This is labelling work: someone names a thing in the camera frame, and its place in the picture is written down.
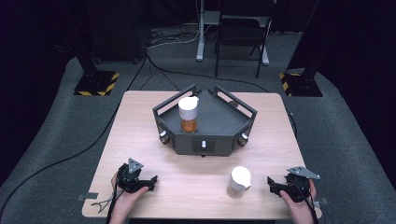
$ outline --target white cup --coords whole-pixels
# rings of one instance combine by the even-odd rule
[[[248,168],[237,166],[231,172],[230,180],[227,186],[227,192],[231,197],[240,198],[245,191],[250,189],[251,174]]]
[[[184,133],[194,133],[198,124],[196,117],[198,115],[198,97],[184,97],[178,101],[178,113],[181,118],[181,131]]]

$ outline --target human hand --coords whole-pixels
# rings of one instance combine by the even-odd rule
[[[111,179],[111,186],[116,184],[117,173]],[[110,224],[123,224],[125,219],[134,209],[136,202],[149,190],[149,187],[143,187],[135,193],[128,193],[124,191],[117,199],[111,214]]]
[[[309,179],[309,191],[311,192],[312,199],[315,200],[317,196],[317,190],[315,189],[314,181]],[[291,219],[294,224],[311,224],[314,223],[314,219],[311,214],[311,209],[308,207],[305,201],[295,203],[287,192],[281,190],[280,197],[288,205],[290,210]]]

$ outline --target table surface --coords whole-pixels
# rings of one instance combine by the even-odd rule
[[[154,191],[137,203],[130,217],[284,219],[289,209],[270,193],[267,176],[285,183],[287,169],[304,166],[288,115],[276,93],[235,92],[233,95],[258,111],[246,146],[229,157],[177,155],[159,139],[152,108],[175,95],[175,91],[127,91],[112,125],[105,149],[86,199],[85,217],[105,217],[92,203],[107,200],[111,177],[133,158],[144,164],[139,178],[159,177]],[[242,165],[252,175],[251,188],[241,198],[232,198],[226,188],[230,173]]]

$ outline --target gray carpet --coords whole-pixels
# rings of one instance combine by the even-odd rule
[[[297,141],[306,167],[322,177],[316,181],[318,199],[326,197],[330,201],[322,207],[324,217],[320,223],[395,223],[395,190],[334,85],[317,74],[315,79],[323,97],[285,96],[278,74],[285,71],[300,37],[294,34],[269,35],[267,50],[270,64],[262,67],[258,79],[254,78],[256,62],[234,59],[220,61],[219,78],[214,79],[213,40],[206,41],[205,58],[201,63],[195,61],[197,41],[148,49],[149,57],[157,66],[188,73],[184,75],[166,72],[164,75],[146,60],[135,77],[143,61],[138,64],[103,62],[96,65],[99,70],[120,73],[115,89],[106,97],[73,95],[83,73],[78,60],[71,60],[45,123],[0,188],[0,203],[27,176],[94,143],[132,80],[130,90],[145,91],[176,91],[190,84],[207,89],[220,84],[228,91],[267,90],[282,96],[285,107],[295,120]],[[1,223],[104,223],[104,219],[85,218],[81,214],[82,202],[77,201],[77,196],[90,187],[108,132],[109,129],[86,152],[54,165],[24,183],[7,203]],[[154,221],[134,220],[134,223]],[[276,223],[290,221],[279,220]]]

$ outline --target dark background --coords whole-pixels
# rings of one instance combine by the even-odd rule
[[[218,5],[215,1],[206,2],[207,8]],[[90,28],[85,2],[67,3],[75,18]],[[271,31],[303,31],[315,3],[278,0],[279,11]],[[396,182],[391,172],[395,170],[393,150],[396,149],[393,140],[396,85],[392,74],[396,59],[394,8],[390,1],[322,0],[293,57],[295,67],[309,66],[321,40],[330,37],[332,42],[318,71],[344,96],[393,186]],[[193,21],[195,1],[149,0],[148,14],[152,27]],[[90,35],[78,29],[90,48]],[[0,182],[3,183],[44,122],[64,67],[75,54],[65,38],[56,1],[0,1],[0,32]]]

